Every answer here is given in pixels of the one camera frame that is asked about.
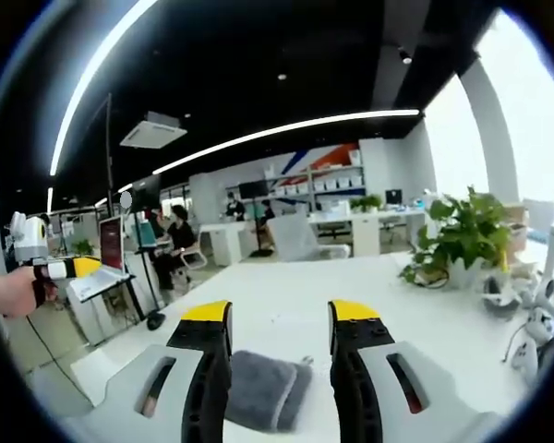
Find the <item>person's left hand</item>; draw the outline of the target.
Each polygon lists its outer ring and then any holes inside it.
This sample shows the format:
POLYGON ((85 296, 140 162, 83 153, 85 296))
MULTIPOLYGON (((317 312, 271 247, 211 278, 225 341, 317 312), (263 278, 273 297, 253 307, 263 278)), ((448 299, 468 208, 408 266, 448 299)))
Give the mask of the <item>person's left hand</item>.
POLYGON ((57 296, 57 286, 50 281, 37 279, 33 267, 20 267, 0 275, 0 315, 25 317, 41 304, 35 297, 35 287, 40 283, 45 301, 57 296))

